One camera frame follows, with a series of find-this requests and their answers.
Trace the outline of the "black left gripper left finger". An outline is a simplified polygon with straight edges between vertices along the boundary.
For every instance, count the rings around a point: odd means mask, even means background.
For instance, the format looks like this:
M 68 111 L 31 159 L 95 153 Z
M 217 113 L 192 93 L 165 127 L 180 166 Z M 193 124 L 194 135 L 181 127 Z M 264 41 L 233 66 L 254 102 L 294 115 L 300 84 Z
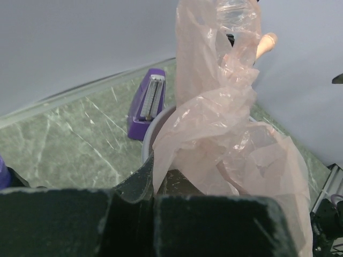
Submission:
M 1 256 L 151 256 L 153 161 L 113 188 L 1 189 Z

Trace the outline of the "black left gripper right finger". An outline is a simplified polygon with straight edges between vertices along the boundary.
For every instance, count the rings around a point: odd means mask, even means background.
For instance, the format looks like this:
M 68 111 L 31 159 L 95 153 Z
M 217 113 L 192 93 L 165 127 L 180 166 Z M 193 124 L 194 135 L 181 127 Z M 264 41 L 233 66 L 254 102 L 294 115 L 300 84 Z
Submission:
M 208 196 L 170 170 L 154 199 L 155 256 L 297 256 L 279 204 Z

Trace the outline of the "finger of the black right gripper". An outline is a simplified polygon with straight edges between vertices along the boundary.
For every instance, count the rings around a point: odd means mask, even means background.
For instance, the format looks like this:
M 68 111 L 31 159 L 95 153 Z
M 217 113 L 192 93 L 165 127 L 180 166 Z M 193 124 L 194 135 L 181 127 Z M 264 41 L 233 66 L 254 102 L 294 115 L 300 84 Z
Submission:
M 343 84 L 343 73 L 337 75 L 332 79 L 333 84 Z

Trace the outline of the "pink plastic trash bag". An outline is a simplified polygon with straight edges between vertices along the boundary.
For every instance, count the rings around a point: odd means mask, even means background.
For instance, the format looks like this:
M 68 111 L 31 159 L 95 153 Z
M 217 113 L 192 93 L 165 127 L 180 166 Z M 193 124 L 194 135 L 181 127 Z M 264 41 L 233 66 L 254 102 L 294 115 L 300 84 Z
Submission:
M 262 36 L 256 1 L 178 3 L 176 110 L 153 144 L 152 184 L 158 191 L 175 168 L 208 195 L 274 198 L 297 256 L 312 256 L 306 163 L 290 137 L 249 119 Z

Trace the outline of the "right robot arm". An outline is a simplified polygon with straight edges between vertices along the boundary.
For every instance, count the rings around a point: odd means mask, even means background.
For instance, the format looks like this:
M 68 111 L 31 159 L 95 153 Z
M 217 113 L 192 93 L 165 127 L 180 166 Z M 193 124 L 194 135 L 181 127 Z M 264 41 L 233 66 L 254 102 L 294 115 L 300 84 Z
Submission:
M 342 166 L 327 167 L 330 175 L 310 213 L 313 256 L 342 256 Z

